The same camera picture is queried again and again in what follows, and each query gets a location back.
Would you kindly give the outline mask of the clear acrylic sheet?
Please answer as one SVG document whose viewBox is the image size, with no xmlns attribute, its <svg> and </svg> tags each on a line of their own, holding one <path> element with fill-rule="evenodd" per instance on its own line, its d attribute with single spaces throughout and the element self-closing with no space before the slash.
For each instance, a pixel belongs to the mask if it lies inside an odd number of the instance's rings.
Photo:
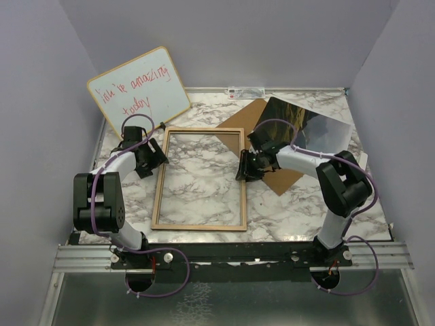
<svg viewBox="0 0 435 326">
<path fill-rule="evenodd" d="M 239 155 L 219 135 L 172 134 L 160 224 L 240 225 Z"/>
</svg>

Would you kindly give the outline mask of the wooden picture frame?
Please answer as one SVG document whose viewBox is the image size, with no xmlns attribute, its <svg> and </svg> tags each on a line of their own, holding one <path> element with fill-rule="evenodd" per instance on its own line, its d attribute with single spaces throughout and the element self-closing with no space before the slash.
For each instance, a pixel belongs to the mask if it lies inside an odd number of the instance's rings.
<svg viewBox="0 0 435 326">
<path fill-rule="evenodd" d="M 245 131 L 243 128 L 184 128 L 184 127 L 166 127 L 164 131 L 164 140 L 162 150 L 164 154 L 169 152 L 169 141 L 172 134 L 212 134 L 212 135 L 237 135 L 239 149 L 245 149 Z M 240 192 L 240 225 L 175 225 L 160 224 L 160 207 L 162 202 L 162 193 L 164 187 L 164 177 L 167 164 L 162 164 L 159 168 L 156 195 L 154 199 L 154 208 L 152 213 L 152 230 L 174 230 L 174 231 L 195 231 L 195 232 L 246 232 L 247 231 L 247 194 L 246 182 L 241 181 Z"/>
</svg>

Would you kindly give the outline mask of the landscape photo print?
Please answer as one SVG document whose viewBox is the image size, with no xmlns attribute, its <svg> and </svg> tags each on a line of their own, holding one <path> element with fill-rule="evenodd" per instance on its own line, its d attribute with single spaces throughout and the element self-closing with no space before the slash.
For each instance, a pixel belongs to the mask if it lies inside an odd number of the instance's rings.
<svg viewBox="0 0 435 326">
<path fill-rule="evenodd" d="M 351 124 L 271 97 L 256 126 L 279 143 L 294 141 L 310 151 L 338 153 L 348 149 Z"/>
</svg>

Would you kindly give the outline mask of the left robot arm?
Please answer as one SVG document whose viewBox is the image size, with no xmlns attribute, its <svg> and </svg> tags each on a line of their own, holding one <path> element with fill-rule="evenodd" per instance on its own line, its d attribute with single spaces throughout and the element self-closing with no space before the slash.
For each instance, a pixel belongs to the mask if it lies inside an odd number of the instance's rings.
<svg viewBox="0 0 435 326">
<path fill-rule="evenodd" d="M 143 138 L 138 126 L 124 128 L 124 138 L 110 157 L 89 173 L 79 173 L 73 180 L 73 224 L 78 231 L 108 239 L 127 251 L 132 266 L 142 268 L 150 260 L 146 235 L 126 221 L 122 181 L 130 173 L 140 179 L 168 162 L 156 140 Z"/>
</svg>

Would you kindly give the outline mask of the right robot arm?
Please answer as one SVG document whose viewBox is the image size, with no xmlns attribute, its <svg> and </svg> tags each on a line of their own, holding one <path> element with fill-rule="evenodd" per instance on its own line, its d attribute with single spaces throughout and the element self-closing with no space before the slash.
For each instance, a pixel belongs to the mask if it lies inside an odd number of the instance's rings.
<svg viewBox="0 0 435 326">
<path fill-rule="evenodd" d="M 247 138 L 249 149 L 241 150 L 237 181 L 258 181 L 266 173 L 293 170 L 318 180 L 328 211 L 315 237 L 313 260 L 327 266 L 337 256 L 351 216 L 372 195 L 366 173 L 349 151 L 337 154 L 303 149 L 293 143 L 272 140 L 266 132 L 253 131 Z"/>
</svg>

